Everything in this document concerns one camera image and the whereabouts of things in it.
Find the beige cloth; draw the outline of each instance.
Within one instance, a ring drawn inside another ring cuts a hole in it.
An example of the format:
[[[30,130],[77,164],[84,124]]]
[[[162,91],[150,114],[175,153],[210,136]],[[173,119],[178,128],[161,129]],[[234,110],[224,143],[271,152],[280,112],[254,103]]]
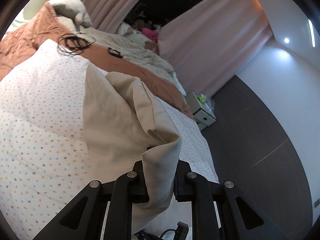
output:
[[[150,200],[133,205],[136,233],[170,205],[179,132],[139,78],[118,72],[104,77],[92,64],[86,73],[83,120],[92,179],[113,181],[142,160]]]

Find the white plush toy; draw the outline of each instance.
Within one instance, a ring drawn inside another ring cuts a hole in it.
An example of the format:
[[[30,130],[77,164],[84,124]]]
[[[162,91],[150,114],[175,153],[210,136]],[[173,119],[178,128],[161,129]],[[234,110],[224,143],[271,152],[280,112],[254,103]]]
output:
[[[76,24],[87,28],[92,21],[81,0],[49,0],[54,10],[65,17],[72,19]]]

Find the white bedsheet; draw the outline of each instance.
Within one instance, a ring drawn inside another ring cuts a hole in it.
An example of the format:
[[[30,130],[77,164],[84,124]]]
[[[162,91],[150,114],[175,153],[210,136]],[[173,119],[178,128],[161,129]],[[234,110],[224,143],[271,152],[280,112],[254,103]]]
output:
[[[32,239],[90,182],[82,134],[88,63],[47,40],[0,82],[0,210],[20,240]],[[180,158],[217,182],[196,123],[161,102],[183,139]]]

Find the wall light strip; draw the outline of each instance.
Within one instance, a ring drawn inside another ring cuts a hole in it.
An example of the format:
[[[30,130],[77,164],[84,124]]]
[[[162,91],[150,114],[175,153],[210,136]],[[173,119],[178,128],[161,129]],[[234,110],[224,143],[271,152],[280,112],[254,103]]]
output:
[[[316,47],[315,34],[313,32],[313,25],[310,20],[309,20],[309,26],[310,26],[310,31],[311,31],[312,46],[315,48]]]

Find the green item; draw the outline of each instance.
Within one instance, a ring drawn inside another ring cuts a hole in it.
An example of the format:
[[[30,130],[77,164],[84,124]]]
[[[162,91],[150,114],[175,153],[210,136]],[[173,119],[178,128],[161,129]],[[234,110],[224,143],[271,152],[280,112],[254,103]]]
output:
[[[197,98],[202,104],[206,103],[207,101],[207,97],[204,96],[203,94],[197,95]]]

